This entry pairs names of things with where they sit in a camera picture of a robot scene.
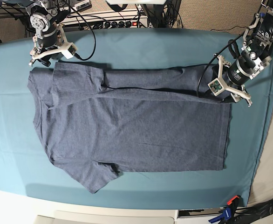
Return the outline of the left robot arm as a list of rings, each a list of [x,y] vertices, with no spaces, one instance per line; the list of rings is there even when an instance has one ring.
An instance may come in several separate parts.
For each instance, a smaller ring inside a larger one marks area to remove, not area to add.
[[[253,22],[246,27],[242,38],[243,45],[238,49],[236,40],[228,42],[228,48],[235,59],[230,63],[216,54],[218,65],[213,68],[214,79],[208,84],[209,93],[218,96],[227,92],[224,102],[239,102],[245,99],[252,105],[251,95],[245,89],[245,83],[254,79],[271,62],[273,50],[273,0],[262,1],[265,13],[256,13]]]

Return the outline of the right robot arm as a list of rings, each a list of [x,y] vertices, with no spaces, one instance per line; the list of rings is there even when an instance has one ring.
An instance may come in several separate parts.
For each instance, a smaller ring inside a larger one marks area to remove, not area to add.
[[[59,0],[34,0],[26,7],[30,23],[35,29],[29,66],[33,66],[38,61],[49,67],[52,55],[62,54],[66,59],[75,56],[77,47],[67,40],[61,23],[66,19],[69,11],[62,10],[62,6]]]

